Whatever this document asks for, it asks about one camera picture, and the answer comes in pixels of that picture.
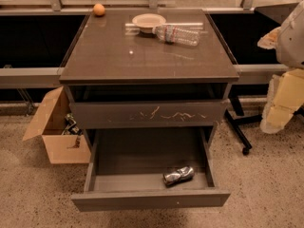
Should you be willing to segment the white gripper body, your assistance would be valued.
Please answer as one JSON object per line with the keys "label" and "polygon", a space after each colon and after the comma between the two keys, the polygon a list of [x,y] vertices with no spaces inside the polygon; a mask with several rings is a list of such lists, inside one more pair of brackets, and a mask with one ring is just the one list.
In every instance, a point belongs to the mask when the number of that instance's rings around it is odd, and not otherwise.
{"label": "white gripper body", "polygon": [[276,58],[287,67],[304,68],[304,1],[281,24]]}

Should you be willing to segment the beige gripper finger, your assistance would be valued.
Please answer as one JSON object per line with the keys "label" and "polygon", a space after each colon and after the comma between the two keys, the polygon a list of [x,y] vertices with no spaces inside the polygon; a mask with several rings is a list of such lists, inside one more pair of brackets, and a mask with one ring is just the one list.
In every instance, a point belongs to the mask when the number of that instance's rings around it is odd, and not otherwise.
{"label": "beige gripper finger", "polygon": [[280,27],[272,29],[258,40],[257,45],[264,49],[275,49],[279,32]]}
{"label": "beige gripper finger", "polygon": [[260,129],[267,134],[282,130],[304,105],[304,70],[293,69],[274,75],[269,83]]}

